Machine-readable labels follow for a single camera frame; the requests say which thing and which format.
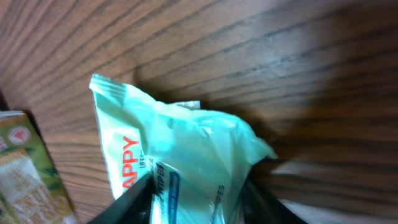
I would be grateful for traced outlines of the green yellow snack packet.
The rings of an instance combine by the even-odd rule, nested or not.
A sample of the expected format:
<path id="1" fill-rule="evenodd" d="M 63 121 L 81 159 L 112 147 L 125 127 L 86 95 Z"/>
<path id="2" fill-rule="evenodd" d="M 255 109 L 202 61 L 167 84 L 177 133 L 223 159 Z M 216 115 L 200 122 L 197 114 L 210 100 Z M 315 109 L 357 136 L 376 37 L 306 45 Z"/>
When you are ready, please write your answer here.
<path id="1" fill-rule="evenodd" d="M 1 223 L 78 223 L 42 138 L 23 111 L 1 112 Z"/>

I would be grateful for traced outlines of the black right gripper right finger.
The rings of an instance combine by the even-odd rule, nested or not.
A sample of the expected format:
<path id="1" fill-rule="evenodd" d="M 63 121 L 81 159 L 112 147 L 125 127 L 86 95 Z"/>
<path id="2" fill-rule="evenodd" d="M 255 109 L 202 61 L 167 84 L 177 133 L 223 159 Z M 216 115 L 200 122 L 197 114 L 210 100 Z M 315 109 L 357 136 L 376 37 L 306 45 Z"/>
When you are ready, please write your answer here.
<path id="1" fill-rule="evenodd" d="M 247 224 L 307 224 L 269 191 L 249 179 L 241 191 L 241 220 Z"/>

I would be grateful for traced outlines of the teal wet wipes pack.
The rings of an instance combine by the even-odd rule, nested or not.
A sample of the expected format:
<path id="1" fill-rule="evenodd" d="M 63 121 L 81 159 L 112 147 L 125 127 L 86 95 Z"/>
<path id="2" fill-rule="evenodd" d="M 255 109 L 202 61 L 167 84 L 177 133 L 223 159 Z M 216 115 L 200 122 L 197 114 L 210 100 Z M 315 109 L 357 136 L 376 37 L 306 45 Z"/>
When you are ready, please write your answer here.
<path id="1" fill-rule="evenodd" d="M 89 88 L 112 194 L 153 176 L 152 223 L 234 223 L 252 166 L 275 158 L 237 116 L 166 104 L 98 74 Z"/>

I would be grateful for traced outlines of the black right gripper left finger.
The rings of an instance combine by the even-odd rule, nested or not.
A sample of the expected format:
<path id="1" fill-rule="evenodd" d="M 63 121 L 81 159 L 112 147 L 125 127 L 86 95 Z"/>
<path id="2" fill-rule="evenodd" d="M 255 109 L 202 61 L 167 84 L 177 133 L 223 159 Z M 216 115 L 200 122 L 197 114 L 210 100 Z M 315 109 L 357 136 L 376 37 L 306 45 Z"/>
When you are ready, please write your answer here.
<path id="1" fill-rule="evenodd" d="M 88 224 L 149 224 L 154 178 L 144 175 Z"/>

